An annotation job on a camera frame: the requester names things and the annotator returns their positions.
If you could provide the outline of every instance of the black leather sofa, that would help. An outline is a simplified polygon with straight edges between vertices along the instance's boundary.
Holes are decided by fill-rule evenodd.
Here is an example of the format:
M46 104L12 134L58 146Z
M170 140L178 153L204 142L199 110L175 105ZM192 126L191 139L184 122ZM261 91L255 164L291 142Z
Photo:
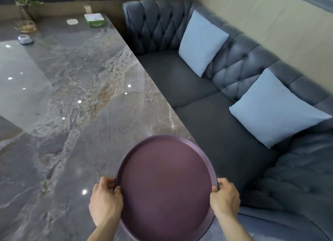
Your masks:
M241 192L245 228L282 240L333 240L333 119L268 149L228 109L266 68L331 115L332 96L196 1L132 1L123 10L130 48L217 175ZM229 34L202 78L178 55L194 10Z

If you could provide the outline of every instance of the hand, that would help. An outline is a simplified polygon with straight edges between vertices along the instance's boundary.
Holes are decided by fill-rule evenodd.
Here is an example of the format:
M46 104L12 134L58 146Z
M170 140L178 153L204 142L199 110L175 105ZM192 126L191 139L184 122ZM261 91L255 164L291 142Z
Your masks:
M216 186L212 187L210 206L217 218L231 216L236 219L240 205L239 193L235 185L229 182L227 178L218 178L217 181L220 190Z
M89 211L96 226L110 218L120 219L123 210L123 196L120 186L113 189L115 178L102 177L100 182L95 184L90 198Z

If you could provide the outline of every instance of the pillow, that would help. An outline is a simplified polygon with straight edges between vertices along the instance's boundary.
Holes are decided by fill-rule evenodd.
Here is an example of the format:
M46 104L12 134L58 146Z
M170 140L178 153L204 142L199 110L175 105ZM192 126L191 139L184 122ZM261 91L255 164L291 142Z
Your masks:
M264 70L229 110L268 148L301 130L332 118L295 96L269 69Z
M180 57L201 77L229 34L194 11L179 47Z

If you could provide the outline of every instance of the wall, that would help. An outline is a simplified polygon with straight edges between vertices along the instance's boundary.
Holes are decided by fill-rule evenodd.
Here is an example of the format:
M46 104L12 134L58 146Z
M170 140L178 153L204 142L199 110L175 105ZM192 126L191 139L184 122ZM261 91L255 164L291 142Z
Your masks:
M199 0L333 93L333 14L302 0Z
M83 6L89 4L93 12L106 13L121 35L126 33L126 24L122 10L122 4L126 0L105 0L89 2L61 2L45 3L39 7L39 15L55 16L84 13ZM19 18L19 12L15 5L0 5L0 20Z

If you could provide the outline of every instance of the green and white box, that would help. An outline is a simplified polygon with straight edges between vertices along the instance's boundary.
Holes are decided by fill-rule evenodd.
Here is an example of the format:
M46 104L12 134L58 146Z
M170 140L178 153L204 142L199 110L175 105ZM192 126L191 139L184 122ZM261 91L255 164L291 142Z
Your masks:
M90 27L100 27L105 25L105 19L100 13L85 14L84 17Z

